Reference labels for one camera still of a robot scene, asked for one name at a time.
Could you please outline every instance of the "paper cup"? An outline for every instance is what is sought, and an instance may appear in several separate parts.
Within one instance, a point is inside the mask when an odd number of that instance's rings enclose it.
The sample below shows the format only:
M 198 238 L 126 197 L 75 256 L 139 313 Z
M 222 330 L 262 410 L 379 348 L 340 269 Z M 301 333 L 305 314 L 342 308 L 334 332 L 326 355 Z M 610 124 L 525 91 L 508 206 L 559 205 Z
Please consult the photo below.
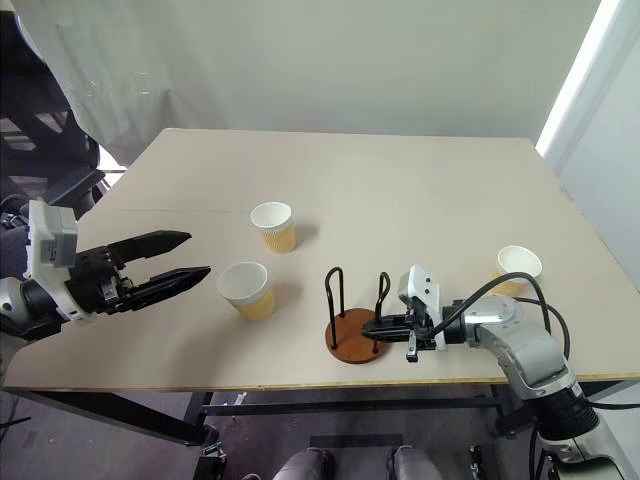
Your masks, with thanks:
M 267 202 L 251 211 L 251 223 L 260 231 L 267 246 L 278 253 L 296 247 L 291 207 L 286 203 Z
M 256 262 L 234 263 L 218 277 L 218 293 L 243 317 L 262 320 L 276 308 L 267 269 Z
M 508 245 L 498 252 L 497 275 L 505 273 L 524 272 L 537 279 L 542 273 L 542 262 L 531 250 L 519 245 Z M 514 278 L 493 288 L 492 293 L 509 295 L 511 297 L 520 295 L 529 282 L 524 278 Z

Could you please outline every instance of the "black chair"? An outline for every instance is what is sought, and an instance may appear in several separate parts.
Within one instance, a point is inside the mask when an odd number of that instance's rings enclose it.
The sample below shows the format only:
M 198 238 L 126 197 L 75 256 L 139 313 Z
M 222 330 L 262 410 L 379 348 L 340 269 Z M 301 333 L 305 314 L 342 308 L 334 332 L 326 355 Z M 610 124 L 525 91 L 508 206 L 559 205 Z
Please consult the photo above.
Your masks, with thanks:
M 83 132 L 15 12 L 0 12 L 1 210 L 25 214 L 29 198 L 72 207 L 76 218 L 106 191 L 97 143 Z

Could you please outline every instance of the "cup rim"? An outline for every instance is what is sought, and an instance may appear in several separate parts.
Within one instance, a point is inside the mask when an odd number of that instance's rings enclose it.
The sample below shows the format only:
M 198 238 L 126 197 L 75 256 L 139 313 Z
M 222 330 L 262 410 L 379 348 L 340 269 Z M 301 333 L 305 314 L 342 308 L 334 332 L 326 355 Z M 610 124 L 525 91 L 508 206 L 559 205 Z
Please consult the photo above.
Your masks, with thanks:
M 285 209 L 284 211 L 285 213 L 283 213 L 283 215 L 285 216 L 284 220 L 278 223 L 261 223 L 256 219 L 257 212 L 259 210 L 263 210 L 265 208 L 269 208 L 273 206 L 284 207 Z M 281 229 L 283 226 L 287 225 L 287 223 L 291 220 L 292 214 L 293 214 L 293 209 L 291 208 L 290 205 L 287 205 L 286 203 L 265 202 L 265 203 L 261 203 L 260 205 L 257 205 L 253 210 L 251 210 L 251 213 L 249 214 L 249 218 L 253 226 L 256 228 L 259 228 L 261 230 L 275 230 L 275 229 Z
M 516 271 L 516 270 L 508 270 L 507 267 L 502 263 L 502 256 L 503 256 L 505 250 L 507 250 L 507 249 L 518 249 L 521 252 L 524 252 L 524 253 L 528 254 L 531 258 L 533 258 L 535 263 L 536 263 L 535 273 L 531 273 L 531 272 L 525 272 L 525 273 L 529 273 L 529 275 L 531 275 L 533 278 L 537 278 L 537 277 L 540 276 L 540 274 L 542 273 L 542 261 L 540 260 L 540 258 L 535 253 L 533 253 L 527 247 L 523 247 L 522 245 L 507 245 L 507 246 L 502 247 L 498 251 L 498 268 L 500 269 L 501 273 L 511 273 L 512 271 Z M 511 281 L 518 282 L 518 283 L 522 283 L 522 282 L 526 283 L 527 282 L 527 280 L 521 279 L 521 278 L 514 278 Z
M 264 279 L 260 283 L 260 286 L 258 288 L 252 290 L 251 293 L 249 293 L 247 295 L 244 295 L 244 296 L 241 296 L 241 297 L 230 297 L 230 296 L 227 296 L 224 293 L 222 293 L 222 291 L 220 289 L 220 283 L 221 283 L 222 279 L 226 275 L 228 275 L 232 270 L 240 267 L 241 265 L 257 266 L 258 269 L 260 270 L 260 272 L 263 273 Z M 224 298 L 226 298 L 227 300 L 229 300 L 233 304 L 236 304 L 236 305 L 247 305 L 249 303 L 253 303 L 255 300 L 257 300 L 261 296 L 262 292 L 264 291 L 265 287 L 267 286 L 268 281 L 269 281 L 269 271 L 267 270 L 267 267 L 265 267 L 261 263 L 258 263 L 258 262 L 237 262 L 237 263 L 234 263 L 232 265 L 229 265 L 227 268 L 225 268 L 222 271 L 222 273 L 218 276 L 218 279 L 216 280 L 216 288 L 217 288 L 218 293 L 220 295 L 222 295 Z

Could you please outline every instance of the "dark floor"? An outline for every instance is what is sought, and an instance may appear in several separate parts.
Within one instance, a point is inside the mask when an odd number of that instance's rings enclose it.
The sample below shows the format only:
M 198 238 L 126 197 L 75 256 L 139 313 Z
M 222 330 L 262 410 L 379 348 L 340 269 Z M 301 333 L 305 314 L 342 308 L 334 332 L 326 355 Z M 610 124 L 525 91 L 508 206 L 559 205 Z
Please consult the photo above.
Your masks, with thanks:
M 489 394 L 488 387 L 367 388 L 296 392 L 249 392 L 244 403 L 268 401 L 358 400 L 408 397 L 468 397 Z M 181 417 L 189 394 L 136 393 L 128 398 Z M 2 392 L 2 419 L 12 398 Z M 237 393 L 216 394 L 214 402 L 234 403 Z M 21 399 L 16 418 L 32 420 L 11 427 L 0 448 L 3 480 L 191 479 L 197 447 L 111 427 Z M 209 417 L 228 454 L 226 480 L 247 473 L 271 479 L 277 469 L 318 436 L 382 435 L 385 446 L 331 449 L 337 479 L 385 479 L 386 455 L 397 443 L 426 451 L 445 479 L 471 479 L 468 448 L 492 443 L 498 449 L 504 479 L 527 478 L 528 432 L 514 440 L 495 440 L 489 428 L 493 409 L 319 413 L 245 417 Z

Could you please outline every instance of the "table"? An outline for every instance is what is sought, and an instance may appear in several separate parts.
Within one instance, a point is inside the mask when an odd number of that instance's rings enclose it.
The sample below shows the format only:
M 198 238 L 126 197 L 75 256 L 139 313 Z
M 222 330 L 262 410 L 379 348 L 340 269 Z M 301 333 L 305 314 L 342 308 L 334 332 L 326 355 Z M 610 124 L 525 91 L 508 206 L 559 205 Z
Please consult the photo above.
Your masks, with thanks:
M 270 200 L 294 209 L 290 254 L 268 251 L 249 222 Z M 366 365 L 337 361 L 324 343 L 323 280 L 341 266 L 346 307 L 372 308 L 379 273 L 393 292 L 417 263 L 440 283 L 444 305 L 492 278 L 508 244 L 541 258 L 541 286 L 569 324 L 580 379 L 640 377 L 640 295 L 527 139 L 168 129 L 79 228 L 79 249 L 156 229 L 193 235 L 129 264 L 136 283 L 176 267 L 214 271 L 175 298 L 29 345 L 5 388 L 59 400 L 69 390 L 501 383 L 495 359 L 464 345 L 423 352 L 417 364 L 401 344 Z M 215 291 L 217 275 L 243 260 L 271 275 L 278 310 L 263 322 L 243 321 Z M 404 310 L 393 297 L 383 314 Z M 556 325 L 553 335 L 561 339 Z

